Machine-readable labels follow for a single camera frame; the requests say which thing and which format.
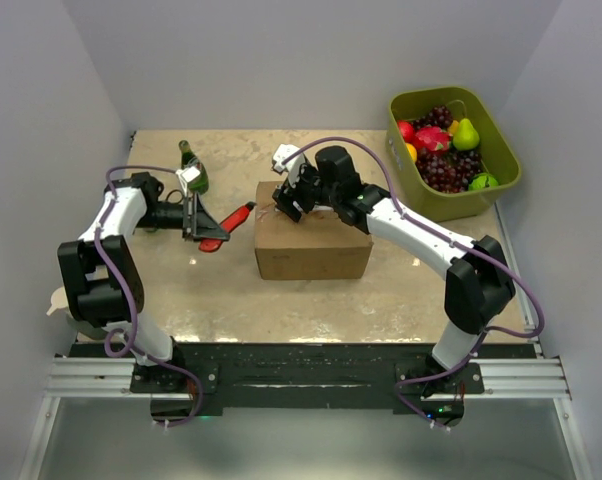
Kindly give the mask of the red black utility knife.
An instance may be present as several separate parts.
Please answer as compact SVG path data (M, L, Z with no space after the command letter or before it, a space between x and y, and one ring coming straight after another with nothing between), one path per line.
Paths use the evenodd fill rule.
M255 206L256 203L254 201L247 202L240 206L221 222L221 227L227 233L231 234L247 221ZM198 249L204 253L214 253L218 251L224 243L224 240L206 238L200 242Z

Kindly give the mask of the brown cardboard express box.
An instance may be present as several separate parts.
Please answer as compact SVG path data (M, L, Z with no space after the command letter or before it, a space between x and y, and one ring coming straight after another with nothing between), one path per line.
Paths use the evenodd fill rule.
M295 223L276 209L275 181L256 188L255 257L264 280L354 280L365 273L372 238L318 209Z

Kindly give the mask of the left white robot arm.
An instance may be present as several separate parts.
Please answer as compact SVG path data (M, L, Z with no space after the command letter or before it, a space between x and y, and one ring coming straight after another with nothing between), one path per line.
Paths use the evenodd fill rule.
M92 224L76 240L57 249L68 308L82 324L104 333L111 358L128 354L153 368L154 382L166 392L181 390L188 368L173 338L142 314L143 283L128 240L137 228L179 230L186 241L226 241L229 233L206 210L190 186L201 171L189 166L174 171L184 198L179 204L161 200L163 183L155 168L135 166L128 178L105 174L103 204Z

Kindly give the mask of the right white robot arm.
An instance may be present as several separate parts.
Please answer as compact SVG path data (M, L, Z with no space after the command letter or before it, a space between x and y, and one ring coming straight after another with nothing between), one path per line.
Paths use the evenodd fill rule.
M426 379L433 390L450 392L462 380L458 364L515 295L500 243L446 230L363 182L342 146L325 147L309 162L298 147L282 144L272 169L284 178L273 195L276 207L294 222L330 208L343 223L399 246L444 280L449 323L430 354Z

